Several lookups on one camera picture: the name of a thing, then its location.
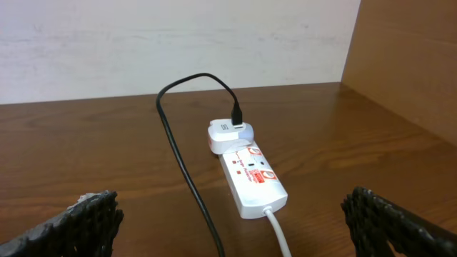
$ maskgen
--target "wood grain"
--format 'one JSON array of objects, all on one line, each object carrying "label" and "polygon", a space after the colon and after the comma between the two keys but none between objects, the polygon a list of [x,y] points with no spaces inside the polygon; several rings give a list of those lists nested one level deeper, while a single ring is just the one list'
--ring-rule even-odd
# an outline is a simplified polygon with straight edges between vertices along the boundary
[{"label": "wood grain", "polygon": [[[238,89],[244,118],[284,187],[276,213],[295,256],[355,256],[340,202],[354,186],[457,231],[457,151],[339,84]],[[79,195],[119,193],[114,256],[215,256],[211,235],[166,140],[155,96],[0,106],[0,241]],[[225,91],[166,95],[164,109],[227,256],[279,256],[265,219],[239,217],[211,119]]]},{"label": "wood grain", "polygon": [[457,1],[362,0],[343,83],[457,144]]}]

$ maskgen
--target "white power strip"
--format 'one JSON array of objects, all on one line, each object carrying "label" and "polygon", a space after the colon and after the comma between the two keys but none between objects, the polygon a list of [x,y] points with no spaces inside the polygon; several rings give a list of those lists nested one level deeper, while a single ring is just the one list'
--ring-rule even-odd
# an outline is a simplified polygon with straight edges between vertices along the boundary
[{"label": "white power strip", "polygon": [[264,217],[266,209],[275,212],[286,205],[287,192],[256,142],[219,159],[242,218]]}]

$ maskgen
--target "black cable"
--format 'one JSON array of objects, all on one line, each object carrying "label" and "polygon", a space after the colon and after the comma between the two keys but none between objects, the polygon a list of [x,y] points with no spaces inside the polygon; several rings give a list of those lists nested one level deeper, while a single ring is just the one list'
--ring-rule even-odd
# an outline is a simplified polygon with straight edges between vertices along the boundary
[{"label": "black cable", "polygon": [[162,124],[164,125],[166,136],[169,139],[171,149],[173,150],[174,156],[176,157],[176,160],[178,161],[179,168],[181,169],[184,179],[186,180],[187,185],[191,189],[191,192],[194,195],[195,200],[197,201],[197,204],[200,207],[200,210],[205,218],[206,224],[208,225],[211,235],[213,236],[214,242],[216,243],[216,247],[217,247],[219,256],[225,256],[224,247],[222,246],[221,239],[219,238],[219,235],[217,234],[216,227],[214,226],[213,221],[211,220],[208,209],[205,207],[205,203],[203,202],[203,199],[201,198],[199,192],[197,191],[197,188],[195,187],[194,182],[192,181],[191,176],[189,175],[189,173],[187,171],[186,165],[184,165],[184,161],[181,157],[181,154],[179,153],[178,146],[176,145],[173,134],[171,132],[170,125],[169,125],[168,121],[166,120],[164,110],[162,109],[162,106],[160,104],[160,99],[169,89],[171,89],[175,86],[178,86],[179,84],[184,83],[186,81],[190,81],[192,79],[196,79],[196,78],[199,78],[202,76],[212,78],[215,81],[219,82],[232,95],[232,97],[235,101],[235,103],[233,105],[233,111],[232,111],[232,117],[231,117],[232,124],[233,125],[242,124],[243,123],[242,113],[241,113],[241,109],[239,107],[238,99],[235,96],[235,93],[224,82],[222,82],[220,79],[218,79],[216,76],[208,74],[208,73],[195,74],[192,76],[188,76],[184,79],[180,79],[180,80],[175,81],[172,84],[169,84],[168,86],[164,87],[162,90],[160,90],[159,94],[157,95],[156,107],[157,107],[157,111],[159,113],[160,119],[162,120]]}]

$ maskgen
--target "wooden table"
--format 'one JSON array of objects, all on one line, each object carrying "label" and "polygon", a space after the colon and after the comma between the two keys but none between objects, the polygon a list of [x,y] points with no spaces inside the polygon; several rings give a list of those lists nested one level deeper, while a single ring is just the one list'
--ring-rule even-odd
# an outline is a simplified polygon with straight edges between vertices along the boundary
[{"label": "wooden table", "polygon": [[[355,256],[339,204],[354,186],[457,231],[457,151],[337,83],[237,89],[245,121],[289,193],[276,213],[294,256]],[[171,152],[155,96],[0,106],[0,241],[79,195],[119,193],[114,256],[215,256]],[[167,94],[166,115],[227,256],[279,256],[270,223],[239,217],[209,121],[225,91]]]}]

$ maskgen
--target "white wall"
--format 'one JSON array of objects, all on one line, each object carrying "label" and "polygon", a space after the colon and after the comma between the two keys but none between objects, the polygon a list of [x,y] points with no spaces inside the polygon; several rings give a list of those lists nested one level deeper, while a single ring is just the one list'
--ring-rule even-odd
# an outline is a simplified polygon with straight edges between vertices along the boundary
[{"label": "white wall", "polygon": [[340,81],[359,1],[0,0],[0,104]]}]

